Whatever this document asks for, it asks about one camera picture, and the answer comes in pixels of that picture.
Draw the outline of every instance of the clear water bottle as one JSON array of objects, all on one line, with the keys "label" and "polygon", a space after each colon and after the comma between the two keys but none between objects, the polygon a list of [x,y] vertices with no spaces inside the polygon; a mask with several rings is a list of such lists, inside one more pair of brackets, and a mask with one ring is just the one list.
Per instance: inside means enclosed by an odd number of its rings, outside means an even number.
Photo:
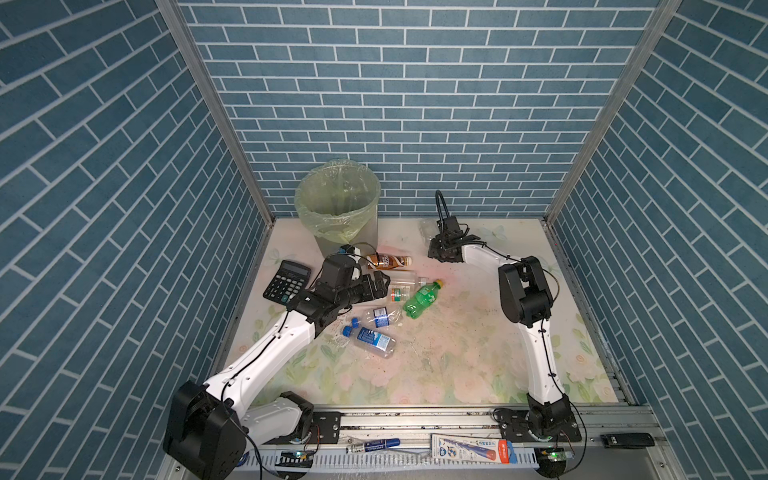
[{"label": "clear water bottle", "polygon": [[395,352],[395,345],[397,344],[395,339],[381,332],[359,326],[359,323],[353,323],[353,326],[345,326],[342,334],[348,336],[352,343],[359,348],[368,350],[374,355],[385,359],[392,356]]}]

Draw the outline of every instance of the blue bottle label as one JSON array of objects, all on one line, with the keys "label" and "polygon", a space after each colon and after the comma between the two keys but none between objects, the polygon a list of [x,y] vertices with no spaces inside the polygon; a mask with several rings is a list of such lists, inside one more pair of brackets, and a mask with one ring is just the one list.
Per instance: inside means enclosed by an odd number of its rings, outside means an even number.
[{"label": "blue bottle label", "polygon": [[384,352],[386,352],[386,347],[389,345],[388,336],[382,335],[379,332],[374,332],[373,330],[367,329],[365,327],[360,329],[360,332],[357,334],[357,339],[373,345],[377,349],[383,350]]},{"label": "blue bottle label", "polygon": [[373,321],[376,324],[376,328],[389,326],[389,314],[385,307],[373,310]]}]

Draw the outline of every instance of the green plastic bag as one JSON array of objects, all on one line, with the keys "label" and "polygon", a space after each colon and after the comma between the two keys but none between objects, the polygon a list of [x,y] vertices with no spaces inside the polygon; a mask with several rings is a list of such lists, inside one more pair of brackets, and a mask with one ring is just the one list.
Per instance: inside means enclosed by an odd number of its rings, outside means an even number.
[{"label": "green plastic bag", "polygon": [[296,188],[301,223],[315,237],[349,243],[373,218],[381,183],[370,168],[341,158],[313,168]]}]

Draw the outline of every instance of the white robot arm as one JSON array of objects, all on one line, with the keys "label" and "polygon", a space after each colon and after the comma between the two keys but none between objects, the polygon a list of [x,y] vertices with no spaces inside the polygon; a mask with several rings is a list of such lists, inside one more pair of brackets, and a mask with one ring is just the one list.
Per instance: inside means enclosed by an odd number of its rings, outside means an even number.
[{"label": "white robot arm", "polygon": [[536,257],[514,258],[499,253],[480,237],[462,230],[448,211],[440,190],[435,192],[439,233],[429,243],[430,258],[466,262],[498,274],[499,300],[507,319],[517,324],[528,357],[528,427],[533,437],[557,437],[575,425],[571,403],[554,365],[549,333],[554,298]]},{"label": "white robot arm", "polygon": [[323,261],[316,285],[289,301],[286,312],[256,345],[198,385],[184,383],[170,402],[164,451],[203,480],[223,480],[254,445],[281,436],[309,435],[313,405],[293,392],[249,409],[259,391],[283,365],[336,320],[341,309],[383,298],[389,277],[362,274],[359,250],[342,247]]},{"label": "white robot arm", "polygon": [[[489,273],[496,274],[504,265],[519,263],[519,259],[503,256],[480,244],[462,246],[462,256],[466,263],[479,266]],[[549,360],[552,354],[552,344],[546,319],[534,322],[531,327],[524,323],[516,323],[523,337],[523,346],[528,358],[528,394],[537,402],[555,403],[560,400],[563,385],[558,379],[554,362]]]}]

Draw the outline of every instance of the marker pen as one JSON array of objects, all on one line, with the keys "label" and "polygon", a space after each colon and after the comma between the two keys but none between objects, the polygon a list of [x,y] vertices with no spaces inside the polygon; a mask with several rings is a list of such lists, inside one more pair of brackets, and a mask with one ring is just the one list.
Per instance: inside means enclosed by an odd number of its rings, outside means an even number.
[{"label": "marker pen", "polygon": [[400,445],[400,439],[372,440],[371,442],[356,443],[346,448],[347,453],[374,452]]}]

